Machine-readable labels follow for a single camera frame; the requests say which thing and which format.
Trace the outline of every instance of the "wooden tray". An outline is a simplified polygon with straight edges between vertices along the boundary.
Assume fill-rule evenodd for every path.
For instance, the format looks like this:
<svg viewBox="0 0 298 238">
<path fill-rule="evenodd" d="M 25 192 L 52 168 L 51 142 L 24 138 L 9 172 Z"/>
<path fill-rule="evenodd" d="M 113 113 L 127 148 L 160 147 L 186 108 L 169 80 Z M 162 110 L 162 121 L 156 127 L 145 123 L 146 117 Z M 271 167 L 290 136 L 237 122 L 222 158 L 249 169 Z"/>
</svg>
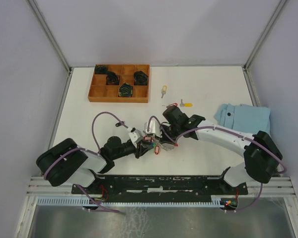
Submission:
<svg viewBox="0 0 298 238">
<path fill-rule="evenodd" d="M 116 73 L 119 78 L 119 85 L 106 85 L 106 74 L 95 74 L 90 84 L 88 100 L 90 102 L 102 103 L 148 103 L 150 66 L 148 64 L 97 64 L 105 65 L 108 71 Z M 142 71 L 148 75 L 146 86 L 134 85 L 134 72 Z M 129 83 L 133 87 L 131 97 L 118 97 L 120 85 Z"/>
</svg>

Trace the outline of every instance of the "purple cable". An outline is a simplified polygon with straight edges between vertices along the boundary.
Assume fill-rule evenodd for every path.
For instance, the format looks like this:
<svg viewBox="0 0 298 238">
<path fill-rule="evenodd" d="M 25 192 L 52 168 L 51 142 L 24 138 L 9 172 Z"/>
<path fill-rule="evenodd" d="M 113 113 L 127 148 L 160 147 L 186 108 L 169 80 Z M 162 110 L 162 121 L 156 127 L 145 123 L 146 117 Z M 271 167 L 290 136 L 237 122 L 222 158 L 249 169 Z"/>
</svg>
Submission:
<svg viewBox="0 0 298 238">
<path fill-rule="evenodd" d="M 260 195 L 262 194 L 262 191 L 263 191 L 263 184 L 261 183 L 261 184 L 260 184 L 259 193 L 258 193 L 257 197 L 254 199 L 254 201 L 253 201 L 251 204 L 249 204 L 249 205 L 246 206 L 246 207 L 243 207 L 243 208 L 240 208 L 240 209 L 238 209 L 238 210 L 235 210 L 235 211 L 227 210 L 227 212 L 230 212 L 230 213 L 241 212 L 241 211 L 247 210 L 248 208 L 250 208 L 250 207 L 256 205 L 256 203 L 259 201 L 259 197 L 260 197 Z"/>
<path fill-rule="evenodd" d="M 97 140 L 96 140 L 96 136 L 95 136 L 95 133 L 94 133 L 94 124 L 95 124 L 95 121 L 96 121 L 96 119 L 100 116 L 100 115 L 102 115 L 102 114 L 109 114 L 109 115 L 112 115 L 122 126 L 124 126 L 125 128 L 128 128 L 128 126 L 126 126 L 118 117 L 116 117 L 114 114 L 112 114 L 112 113 L 110 113 L 110 112 L 101 112 L 101 113 L 99 113 L 99 114 L 97 114 L 96 116 L 95 116 L 95 118 L 94 118 L 94 120 L 93 120 L 93 122 L 92 122 L 92 124 L 91 124 L 91 134 L 93 135 L 93 138 L 94 138 L 94 141 L 95 141 L 95 143 L 96 143 L 96 145 L 97 145 L 97 148 L 98 148 L 98 151 L 100 151 L 100 146 L 99 146 L 99 144 L 98 144 L 98 142 L 97 142 Z"/>
<path fill-rule="evenodd" d="M 158 118 L 157 118 L 156 116 L 151 116 L 151 117 L 149 118 L 148 125 L 147 125 L 147 131 L 149 131 L 149 129 L 150 129 L 150 122 L 151 122 L 151 120 L 152 120 L 153 118 L 158 122 L 160 128 L 162 129 L 162 131 L 163 131 L 163 133 L 166 135 L 166 137 L 168 137 L 168 139 L 169 139 L 170 141 L 172 141 L 174 144 L 176 144 L 177 142 L 175 142 L 175 141 L 174 141 L 174 140 L 167 134 L 167 132 L 166 132 L 166 131 L 164 130 L 164 128 L 161 126 L 161 123 L 160 123 L 160 121 L 158 120 Z"/>
<path fill-rule="evenodd" d="M 96 202 L 94 199 L 92 199 L 89 195 L 88 195 L 88 193 L 85 191 L 85 189 L 82 187 L 82 186 L 80 186 L 80 185 L 78 185 L 78 184 L 76 184 L 76 186 L 85 194 L 85 196 L 86 197 L 88 197 L 88 199 L 93 203 L 93 204 L 95 204 L 95 205 L 97 205 L 98 207 L 100 207 L 100 208 L 102 208 L 103 210 L 92 210 L 92 211 L 94 211 L 94 212 L 114 212 L 114 213 L 120 213 L 120 211 L 118 211 L 118 210 L 114 210 L 114 209 L 108 209 L 108 208 L 106 208 L 106 207 L 103 207 L 102 205 L 100 205 L 100 202 Z"/>
</svg>

